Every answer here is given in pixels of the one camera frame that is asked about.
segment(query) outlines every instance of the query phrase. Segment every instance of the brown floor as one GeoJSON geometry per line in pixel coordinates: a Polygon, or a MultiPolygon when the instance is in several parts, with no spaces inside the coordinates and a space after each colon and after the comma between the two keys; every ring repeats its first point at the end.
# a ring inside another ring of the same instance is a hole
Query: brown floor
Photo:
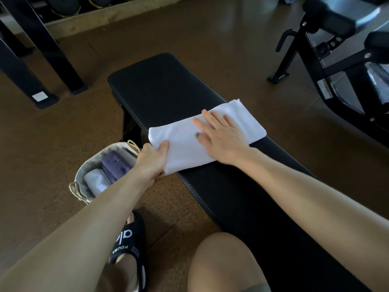
{"type": "MultiPolygon", "coordinates": [[[[0,73],[0,275],[84,207],[69,182],[86,159],[121,136],[107,76],[161,52],[174,54],[227,101],[240,98],[319,179],[389,218],[389,150],[328,110],[299,58],[285,82],[266,81],[285,53],[274,51],[281,33],[303,15],[301,2],[187,0],[63,39],[60,47],[90,90],[72,97],[35,52],[26,64],[61,97],[43,111],[0,73]]],[[[161,179],[139,207],[150,291],[184,291],[191,256],[216,227],[176,175],[161,179]]]]}

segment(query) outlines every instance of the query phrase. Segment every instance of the sticker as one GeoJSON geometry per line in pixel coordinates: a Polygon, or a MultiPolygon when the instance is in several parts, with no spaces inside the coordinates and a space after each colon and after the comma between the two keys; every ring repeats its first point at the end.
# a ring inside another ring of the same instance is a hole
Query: sticker
{"type": "Polygon", "coordinates": [[[46,99],[46,98],[49,98],[46,93],[44,93],[43,91],[37,93],[37,94],[34,94],[32,96],[32,98],[34,98],[36,101],[42,101],[43,99],[46,99]]]}

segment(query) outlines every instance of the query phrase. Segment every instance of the hand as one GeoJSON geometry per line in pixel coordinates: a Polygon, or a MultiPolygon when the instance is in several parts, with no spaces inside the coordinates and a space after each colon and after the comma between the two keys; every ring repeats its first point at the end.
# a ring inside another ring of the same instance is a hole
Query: hand
{"type": "Polygon", "coordinates": [[[242,154],[250,150],[243,133],[230,117],[221,117],[217,112],[206,110],[202,111],[202,115],[211,126],[197,118],[193,118],[193,122],[202,131],[197,139],[210,157],[221,163],[234,165],[242,154]]]}
{"type": "Polygon", "coordinates": [[[169,142],[167,140],[163,141],[158,149],[145,143],[138,155],[134,169],[139,170],[142,177],[153,181],[165,169],[168,149],[169,142]]]}

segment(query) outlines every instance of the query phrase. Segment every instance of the black slide sandal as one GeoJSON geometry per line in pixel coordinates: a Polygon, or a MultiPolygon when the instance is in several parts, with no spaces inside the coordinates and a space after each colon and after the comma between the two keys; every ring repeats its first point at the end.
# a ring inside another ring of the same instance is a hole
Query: black slide sandal
{"type": "Polygon", "coordinates": [[[146,239],[145,226],[141,215],[133,211],[134,222],[126,224],[115,242],[109,263],[113,264],[121,254],[131,254],[137,261],[137,273],[139,281],[139,292],[146,290],[146,239]]]}

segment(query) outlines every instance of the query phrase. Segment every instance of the fabric basket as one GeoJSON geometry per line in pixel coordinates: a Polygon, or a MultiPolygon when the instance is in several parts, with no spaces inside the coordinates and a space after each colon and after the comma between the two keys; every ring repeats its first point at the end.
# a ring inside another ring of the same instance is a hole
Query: fabric basket
{"type": "Polygon", "coordinates": [[[78,169],[74,178],[74,182],[70,183],[69,185],[69,189],[71,190],[72,194],[75,195],[80,201],[84,201],[87,204],[90,203],[90,201],[92,201],[95,196],[92,194],[91,190],[88,188],[86,182],[84,181],[85,174],[92,171],[93,169],[101,168],[103,155],[111,151],[119,151],[121,148],[129,150],[135,156],[138,156],[140,153],[139,147],[131,140],[128,142],[117,142],[104,148],[89,160],[85,161],[81,165],[80,169],[78,169]]]}

